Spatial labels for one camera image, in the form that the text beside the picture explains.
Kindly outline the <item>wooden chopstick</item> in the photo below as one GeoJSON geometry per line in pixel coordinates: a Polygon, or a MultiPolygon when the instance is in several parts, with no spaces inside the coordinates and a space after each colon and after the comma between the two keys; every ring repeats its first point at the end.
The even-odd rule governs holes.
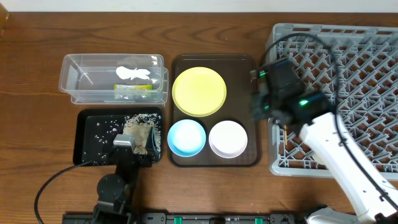
{"type": "Polygon", "coordinates": [[[288,143],[288,139],[287,139],[287,126],[284,125],[284,145],[286,146],[288,143]]]}

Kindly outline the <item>rice food waste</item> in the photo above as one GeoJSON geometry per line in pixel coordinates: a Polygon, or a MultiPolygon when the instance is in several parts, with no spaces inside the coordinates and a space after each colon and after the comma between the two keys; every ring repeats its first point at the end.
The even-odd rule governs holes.
{"type": "MultiPolygon", "coordinates": [[[[155,131],[155,126],[152,123],[137,123],[133,121],[132,123],[127,123],[124,127],[122,134],[130,134],[134,136],[136,148],[134,152],[137,154],[146,154],[145,150],[146,138],[149,134],[149,129],[154,128],[155,142],[157,143],[157,135],[155,131]]],[[[93,166],[93,161],[87,162],[90,166],[93,166]]]]}

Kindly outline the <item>light blue bowl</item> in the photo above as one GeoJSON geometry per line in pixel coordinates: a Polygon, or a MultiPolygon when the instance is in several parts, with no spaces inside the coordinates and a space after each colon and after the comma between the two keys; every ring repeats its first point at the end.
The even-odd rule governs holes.
{"type": "Polygon", "coordinates": [[[192,157],[205,146],[206,132],[204,127],[192,119],[177,121],[171,126],[167,135],[170,150],[180,157],[192,157]]]}

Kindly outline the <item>green yellow snack wrapper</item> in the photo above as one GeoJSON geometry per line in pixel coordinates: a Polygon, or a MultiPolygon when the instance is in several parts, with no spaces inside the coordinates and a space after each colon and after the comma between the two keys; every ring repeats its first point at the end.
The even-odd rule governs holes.
{"type": "Polygon", "coordinates": [[[114,85],[114,98],[115,99],[133,99],[137,98],[140,93],[137,91],[143,91],[143,97],[147,96],[147,91],[152,90],[152,85],[114,85]]]}

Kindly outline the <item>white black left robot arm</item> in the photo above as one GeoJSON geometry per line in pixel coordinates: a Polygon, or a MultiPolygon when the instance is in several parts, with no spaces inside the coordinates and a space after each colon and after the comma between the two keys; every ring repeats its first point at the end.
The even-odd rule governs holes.
{"type": "Polygon", "coordinates": [[[155,144],[154,128],[149,129],[146,138],[146,154],[134,153],[134,136],[118,134],[109,160],[116,165],[113,174],[102,177],[97,185],[98,201],[94,207],[92,224],[134,224],[141,223],[138,211],[131,207],[132,197],[137,185],[139,169],[151,167],[160,159],[160,152],[155,144]]]}

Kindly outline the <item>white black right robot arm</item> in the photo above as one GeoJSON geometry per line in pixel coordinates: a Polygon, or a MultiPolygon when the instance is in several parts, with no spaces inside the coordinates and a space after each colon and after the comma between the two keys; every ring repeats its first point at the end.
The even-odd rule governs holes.
{"type": "Polygon", "coordinates": [[[397,189],[364,155],[322,92],[257,92],[251,103],[256,119],[278,120],[317,155],[342,188],[359,222],[397,223],[397,189]]]}

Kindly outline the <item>black food waste tray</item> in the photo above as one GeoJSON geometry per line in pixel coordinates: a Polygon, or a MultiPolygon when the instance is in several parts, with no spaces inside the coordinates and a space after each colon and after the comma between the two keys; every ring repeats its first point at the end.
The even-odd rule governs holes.
{"type": "Polygon", "coordinates": [[[93,108],[79,112],[76,124],[73,163],[93,161],[94,166],[110,166],[108,153],[117,134],[127,123],[152,123],[157,135],[156,147],[162,151],[163,114],[158,107],[93,108]]]}

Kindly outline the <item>grey plastic dishwasher rack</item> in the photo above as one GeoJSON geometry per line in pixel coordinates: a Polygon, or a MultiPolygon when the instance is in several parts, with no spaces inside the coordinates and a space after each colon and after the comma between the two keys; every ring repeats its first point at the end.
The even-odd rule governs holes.
{"type": "Polygon", "coordinates": [[[308,90],[322,91],[373,166],[397,179],[397,29],[276,24],[266,62],[289,59],[308,90]]]}

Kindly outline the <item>clear plastic waste bin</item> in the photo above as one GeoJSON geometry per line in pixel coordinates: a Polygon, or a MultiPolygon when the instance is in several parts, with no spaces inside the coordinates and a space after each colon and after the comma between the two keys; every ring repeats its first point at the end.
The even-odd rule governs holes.
{"type": "Polygon", "coordinates": [[[82,105],[164,105],[169,90],[169,71],[159,54],[68,54],[60,72],[59,90],[68,93],[74,104],[82,105]],[[120,66],[150,71],[149,79],[122,80],[120,66]],[[147,96],[115,99],[114,85],[152,85],[147,96]]]}

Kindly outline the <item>dark brown serving tray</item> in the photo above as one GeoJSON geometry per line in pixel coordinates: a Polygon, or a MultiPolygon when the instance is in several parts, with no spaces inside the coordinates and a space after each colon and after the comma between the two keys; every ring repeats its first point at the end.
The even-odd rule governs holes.
{"type": "Polygon", "coordinates": [[[192,157],[180,157],[169,149],[170,162],[177,167],[184,168],[254,166],[262,157],[259,123],[252,118],[251,114],[253,82],[249,73],[256,68],[254,59],[245,54],[180,55],[172,63],[171,80],[174,81],[183,71],[192,67],[207,67],[219,73],[226,83],[226,101],[217,112],[202,118],[185,114],[171,101],[170,123],[174,124],[182,119],[193,119],[209,133],[211,128],[220,121],[235,121],[246,130],[248,144],[242,154],[232,159],[216,155],[208,143],[192,157]]]}

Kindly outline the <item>yellow round plate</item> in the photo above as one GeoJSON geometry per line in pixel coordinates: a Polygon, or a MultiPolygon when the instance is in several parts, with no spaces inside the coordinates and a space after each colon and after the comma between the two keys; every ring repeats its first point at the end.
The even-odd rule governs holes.
{"type": "Polygon", "coordinates": [[[183,113],[205,117],[217,112],[226,100],[227,87],[221,75],[206,67],[193,67],[179,74],[172,86],[174,104],[183,113]]]}

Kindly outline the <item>black mounting rail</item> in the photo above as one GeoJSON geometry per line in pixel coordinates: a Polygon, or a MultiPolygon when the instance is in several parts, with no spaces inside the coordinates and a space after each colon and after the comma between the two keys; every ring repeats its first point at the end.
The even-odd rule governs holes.
{"type": "Polygon", "coordinates": [[[144,213],[140,215],[108,214],[64,214],[62,224],[289,224],[295,223],[293,215],[167,215],[165,213],[144,213]]]}

